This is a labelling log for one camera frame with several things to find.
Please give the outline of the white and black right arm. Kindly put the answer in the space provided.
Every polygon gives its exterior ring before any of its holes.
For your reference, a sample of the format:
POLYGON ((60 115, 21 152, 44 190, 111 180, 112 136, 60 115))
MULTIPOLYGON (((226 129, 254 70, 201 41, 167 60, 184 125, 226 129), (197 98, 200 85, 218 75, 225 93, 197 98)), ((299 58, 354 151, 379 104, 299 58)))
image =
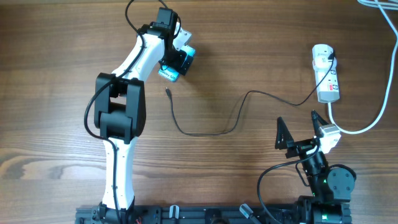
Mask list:
POLYGON ((299 158, 312 191, 311 196, 284 205, 279 217, 283 223, 351 223, 349 203, 356 173, 343 164, 329 165, 325 156, 340 140, 340 130, 316 111, 311 117, 315 135, 302 141, 294 141, 284 120, 277 118, 275 148, 285 149, 286 158, 299 158))

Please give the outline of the white power strip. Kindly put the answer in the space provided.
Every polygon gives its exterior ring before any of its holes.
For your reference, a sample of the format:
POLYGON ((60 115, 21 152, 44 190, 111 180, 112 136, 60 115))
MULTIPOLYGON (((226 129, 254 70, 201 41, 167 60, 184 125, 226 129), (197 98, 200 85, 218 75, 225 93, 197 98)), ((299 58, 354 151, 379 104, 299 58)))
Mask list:
MULTIPOLYGON (((316 44, 312 48, 313 59, 319 55, 327 55, 329 59, 334 59, 335 51, 327 44, 316 44)), ((320 103, 332 103, 340 99, 340 88, 336 67, 327 71, 314 71, 315 84, 318 101, 320 103)))

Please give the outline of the white charger adapter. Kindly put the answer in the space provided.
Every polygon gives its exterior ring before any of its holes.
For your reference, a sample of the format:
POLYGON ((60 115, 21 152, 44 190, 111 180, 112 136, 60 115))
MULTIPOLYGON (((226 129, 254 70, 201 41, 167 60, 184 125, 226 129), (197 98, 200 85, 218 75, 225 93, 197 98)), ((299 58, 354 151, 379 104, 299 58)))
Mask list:
POLYGON ((334 69, 336 67, 336 58, 329 59, 327 55, 319 55, 313 59, 312 65, 316 72, 334 69))

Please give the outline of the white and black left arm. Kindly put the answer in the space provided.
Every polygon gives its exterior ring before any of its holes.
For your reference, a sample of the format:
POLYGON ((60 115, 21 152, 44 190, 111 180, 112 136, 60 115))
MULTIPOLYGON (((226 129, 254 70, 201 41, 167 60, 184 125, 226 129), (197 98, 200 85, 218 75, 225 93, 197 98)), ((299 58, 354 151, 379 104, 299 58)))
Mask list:
POLYGON ((88 107, 94 109, 97 137, 106 149, 106 190, 97 213, 101 223, 134 219, 132 160, 146 123, 144 84, 156 64, 160 64, 159 74, 172 82, 185 75, 195 53, 188 46, 191 37, 182 29, 178 14, 162 7, 156 21, 137 30, 137 42, 125 61, 96 78, 88 107))

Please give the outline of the black mounting base rail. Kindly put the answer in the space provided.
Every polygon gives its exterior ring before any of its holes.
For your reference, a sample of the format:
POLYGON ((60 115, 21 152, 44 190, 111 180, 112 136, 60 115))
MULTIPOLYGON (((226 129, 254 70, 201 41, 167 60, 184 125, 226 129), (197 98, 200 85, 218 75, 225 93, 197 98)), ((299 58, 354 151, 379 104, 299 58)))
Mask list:
POLYGON ((76 210, 76 223, 212 224, 212 223, 325 223, 353 222, 348 205, 273 204, 267 207, 135 206, 119 212, 103 205, 76 210))

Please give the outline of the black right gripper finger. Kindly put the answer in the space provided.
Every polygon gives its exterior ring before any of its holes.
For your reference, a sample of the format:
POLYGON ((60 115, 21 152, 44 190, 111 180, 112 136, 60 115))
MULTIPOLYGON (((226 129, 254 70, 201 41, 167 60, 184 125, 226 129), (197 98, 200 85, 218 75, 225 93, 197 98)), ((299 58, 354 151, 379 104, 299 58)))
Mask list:
POLYGON ((290 134, 282 117, 277 118, 277 134, 275 139, 275 149, 288 149, 294 144, 294 139, 290 134))
POLYGON ((325 121, 315 110, 311 111, 311 117, 315 135, 317 137, 322 137, 323 134, 320 131, 320 127, 328 125, 328 122, 325 121))

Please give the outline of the smartphone with teal screen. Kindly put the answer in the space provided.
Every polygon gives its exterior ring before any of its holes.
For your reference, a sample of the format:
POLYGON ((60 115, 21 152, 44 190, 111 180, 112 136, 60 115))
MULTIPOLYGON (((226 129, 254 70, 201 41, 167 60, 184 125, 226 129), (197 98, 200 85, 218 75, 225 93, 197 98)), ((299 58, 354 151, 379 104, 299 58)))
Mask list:
POLYGON ((189 45, 183 45, 180 52, 182 53, 180 57, 182 60, 173 62, 171 65, 161 63, 158 70, 160 76, 171 82, 176 82, 180 75, 186 75, 192 65, 196 50, 189 45))

